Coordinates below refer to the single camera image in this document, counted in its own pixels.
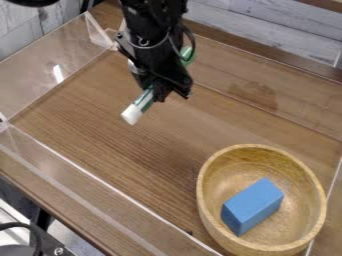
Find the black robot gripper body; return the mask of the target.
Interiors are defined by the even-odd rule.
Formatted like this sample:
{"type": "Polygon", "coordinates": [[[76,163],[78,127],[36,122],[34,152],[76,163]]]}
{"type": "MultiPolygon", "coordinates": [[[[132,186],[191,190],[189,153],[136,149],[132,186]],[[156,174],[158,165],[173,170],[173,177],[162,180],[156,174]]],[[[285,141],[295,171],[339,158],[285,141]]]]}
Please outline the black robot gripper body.
{"type": "Polygon", "coordinates": [[[183,35],[191,48],[195,38],[183,24],[187,0],[117,0],[125,29],[116,34],[118,52],[128,58],[141,88],[189,88],[192,78],[183,65],[195,54],[181,56],[183,35]]]}

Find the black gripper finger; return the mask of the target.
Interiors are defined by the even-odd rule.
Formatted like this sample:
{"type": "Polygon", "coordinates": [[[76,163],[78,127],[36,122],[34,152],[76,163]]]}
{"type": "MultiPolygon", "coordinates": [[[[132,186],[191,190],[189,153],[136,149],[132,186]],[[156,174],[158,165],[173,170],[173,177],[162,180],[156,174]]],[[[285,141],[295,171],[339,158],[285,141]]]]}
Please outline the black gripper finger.
{"type": "Polygon", "coordinates": [[[152,94],[154,102],[164,102],[169,93],[172,92],[172,87],[161,79],[156,79],[152,83],[152,94]]]}
{"type": "Polygon", "coordinates": [[[184,98],[188,99],[192,95],[192,81],[172,82],[172,90],[184,98]]]}

